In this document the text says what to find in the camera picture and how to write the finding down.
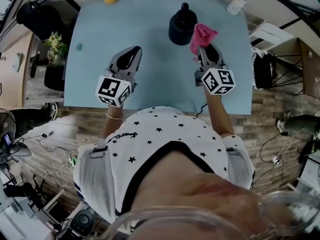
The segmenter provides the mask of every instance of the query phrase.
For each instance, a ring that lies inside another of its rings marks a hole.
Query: white shirt
[[[240,137],[222,139],[210,125],[172,107],[137,112],[101,147],[105,150],[93,152],[95,144],[79,148],[74,183],[81,198],[109,223],[130,211],[144,176],[172,150],[243,188],[251,187],[255,174]]]

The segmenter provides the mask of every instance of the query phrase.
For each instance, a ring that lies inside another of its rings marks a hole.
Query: potted plant
[[[51,36],[44,41],[49,47],[47,58],[50,64],[62,66],[65,64],[68,47],[62,42],[62,36],[58,32],[52,32]]]

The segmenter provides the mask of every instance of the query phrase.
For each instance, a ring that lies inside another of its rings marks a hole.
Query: black jug
[[[181,10],[173,15],[170,20],[170,40],[178,46],[189,44],[197,23],[197,15],[192,10],[189,10],[189,4],[184,2]]]

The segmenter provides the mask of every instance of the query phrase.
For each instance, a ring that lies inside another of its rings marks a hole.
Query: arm
[[[233,135],[234,128],[220,97],[218,95],[210,95],[208,90],[205,87],[203,88],[213,130],[222,138]]]
[[[123,117],[123,106],[109,106],[107,111],[108,115],[113,118],[122,118]],[[101,137],[108,137],[110,134],[114,133],[120,128],[122,120],[111,119],[108,116],[105,116],[104,125],[101,130]]]

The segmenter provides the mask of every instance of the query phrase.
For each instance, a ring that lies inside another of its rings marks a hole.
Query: pink towel
[[[218,35],[218,32],[212,30],[203,24],[196,24],[194,26],[193,36],[190,42],[190,50],[198,55],[198,46],[207,47],[211,41]]]

